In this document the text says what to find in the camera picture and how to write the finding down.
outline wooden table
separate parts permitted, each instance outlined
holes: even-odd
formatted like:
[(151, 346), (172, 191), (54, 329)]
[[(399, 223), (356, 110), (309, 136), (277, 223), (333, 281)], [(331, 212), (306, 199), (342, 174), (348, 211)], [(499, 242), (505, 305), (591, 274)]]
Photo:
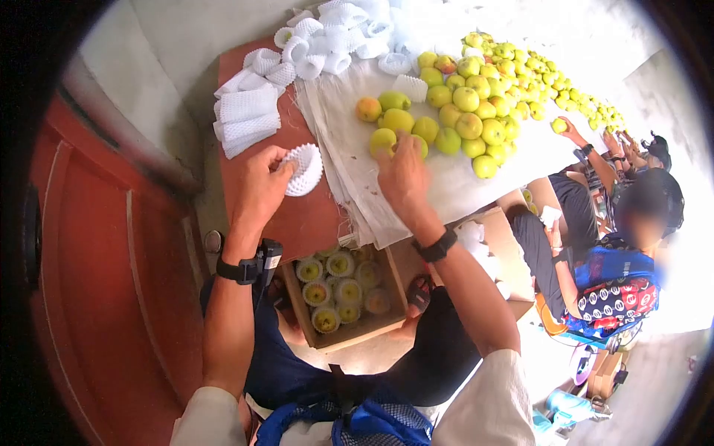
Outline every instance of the wooden table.
[[(226, 83), (243, 68), (243, 58), (254, 49), (270, 48), (278, 50), (272, 37), (266, 37), (238, 46), (221, 54), (218, 60), (218, 85)], [(305, 118), (295, 104), (295, 87), (288, 86), (285, 94), (278, 99), (278, 111), (282, 127), (278, 132), (254, 144), (235, 158), (228, 160), (223, 151), (221, 157), (221, 176), (223, 177), (223, 195), (226, 199), (228, 219), (233, 215), (236, 202), (234, 178), (239, 175), (241, 165), (253, 154), (270, 145), (288, 149), (302, 144), (317, 145), (310, 133)], [(333, 247), (337, 239), (350, 233), (347, 212), (332, 198), (332, 193), (323, 175), (317, 187), (303, 197), (285, 197), (278, 211), (263, 230), (263, 237), (277, 240), (283, 245), (282, 261), (305, 257)]]

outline cardboard box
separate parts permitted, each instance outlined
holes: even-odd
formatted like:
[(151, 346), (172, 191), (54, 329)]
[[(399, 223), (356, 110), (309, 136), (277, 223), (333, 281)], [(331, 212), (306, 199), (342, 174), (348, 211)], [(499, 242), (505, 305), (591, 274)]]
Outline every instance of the cardboard box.
[(406, 319), (406, 294), (392, 254), (389, 248), (377, 251), (372, 245), (370, 247), (374, 251), (374, 260), (382, 266), (383, 282), (380, 287), (385, 288), (390, 295), (391, 309), (383, 315), (373, 315), (363, 310), (359, 320), (342, 325), (337, 331), (328, 334), (318, 332), (312, 325), (310, 308), (303, 300), (302, 284), (295, 275), (293, 263), (280, 267), (295, 316), (310, 347), (327, 353), (361, 343), (402, 326)]

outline red door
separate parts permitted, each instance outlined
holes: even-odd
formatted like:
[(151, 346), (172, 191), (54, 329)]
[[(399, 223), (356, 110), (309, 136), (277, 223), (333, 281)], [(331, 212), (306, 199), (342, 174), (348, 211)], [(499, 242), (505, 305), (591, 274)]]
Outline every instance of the red door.
[(206, 268), (192, 208), (57, 97), (31, 181), (42, 232), (31, 306), (65, 406), (92, 444), (167, 444), (201, 382)]

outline white sleeve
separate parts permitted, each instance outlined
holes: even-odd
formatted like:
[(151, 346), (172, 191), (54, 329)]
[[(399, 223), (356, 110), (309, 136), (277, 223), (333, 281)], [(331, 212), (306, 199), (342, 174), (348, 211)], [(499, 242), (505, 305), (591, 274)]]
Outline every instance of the white sleeve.
[(245, 446), (236, 397), (218, 387), (201, 387), (174, 423), (171, 446)]
[(498, 350), (484, 358), (446, 410), (433, 445), (533, 445), (533, 409), (521, 356)]

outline black wristwatch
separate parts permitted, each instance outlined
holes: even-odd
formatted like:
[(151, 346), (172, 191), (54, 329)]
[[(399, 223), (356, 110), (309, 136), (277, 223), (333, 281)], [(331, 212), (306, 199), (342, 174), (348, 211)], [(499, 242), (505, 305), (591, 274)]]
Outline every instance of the black wristwatch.
[(447, 228), (446, 232), (432, 246), (424, 248), (416, 240), (412, 242), (412, 245), (425, 262), (434, 263), (445, 258), (449, 248), (451, 248), (457, 240), (458, 237), (456, 233)]
[(241, 260), (238, 265), (229, 265), (223, 261), (223, 256), (216, 262), (216, 274), (222, 278), (235, 280), (239, 285), (250, 285), (258, 280), (260, 268), (256, 258)]
[(583, 151), (585, 156), (590, 155), (590, 152), (593, 151), (593, 145), (592, 144), (585, 144), (583, 147), (580, 147), (580, 149)]

